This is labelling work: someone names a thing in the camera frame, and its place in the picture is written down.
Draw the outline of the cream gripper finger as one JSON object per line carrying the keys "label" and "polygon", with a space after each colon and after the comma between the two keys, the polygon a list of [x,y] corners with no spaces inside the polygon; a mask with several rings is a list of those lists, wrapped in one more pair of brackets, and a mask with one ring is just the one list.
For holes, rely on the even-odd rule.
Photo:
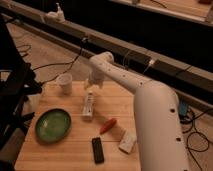
{"label": "cream gripper finger", "polygon": [[90,88],[92,86],[92,84],[90,83],[89,79],[86,79],[84,81],[84,90],[87,90],[88,88]]}

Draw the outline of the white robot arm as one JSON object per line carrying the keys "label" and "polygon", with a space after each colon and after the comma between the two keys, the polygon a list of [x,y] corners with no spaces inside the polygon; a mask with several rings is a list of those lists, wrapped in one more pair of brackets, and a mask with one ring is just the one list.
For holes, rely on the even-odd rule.
{"label": "white robot arm", "polygon": [[111,52],[89,58],[92,68],[85,87],[104,76],[134,95],[133,111],[141,171],[191,171],[178,116],[179,99],[165,83],[114,65]]}

